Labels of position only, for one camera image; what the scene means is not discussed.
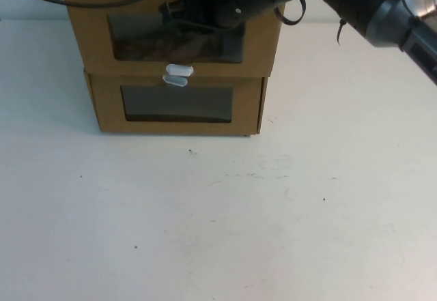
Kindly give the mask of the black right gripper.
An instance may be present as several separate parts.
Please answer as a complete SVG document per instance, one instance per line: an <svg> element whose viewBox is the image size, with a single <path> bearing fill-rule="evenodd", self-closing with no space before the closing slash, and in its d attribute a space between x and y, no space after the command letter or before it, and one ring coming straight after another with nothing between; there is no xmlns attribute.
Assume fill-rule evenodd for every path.
<svg viewBox="0 0 437 301"><path fill-rule="evenodd" d="M226 30L218 23L215 16L218 14L218 0L182 0L182 10L177 20L192 25L202 25L214 29Z"/></svg>

